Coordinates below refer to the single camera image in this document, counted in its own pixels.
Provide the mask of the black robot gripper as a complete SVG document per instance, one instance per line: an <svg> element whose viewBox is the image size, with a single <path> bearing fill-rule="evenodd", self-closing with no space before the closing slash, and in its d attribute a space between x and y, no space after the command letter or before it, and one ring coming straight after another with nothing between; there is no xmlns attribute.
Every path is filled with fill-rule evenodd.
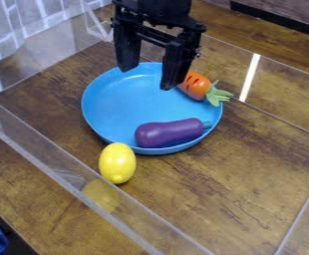
<svg viewBox="0 0 309 255"><path fill-rule="evenodd" d="M199 56L206 27L189 16L191 0L113 0L113 3L118 66L123 72L138 66L142 40L165 47L159 88L167 91L183 82Z"/></svg>

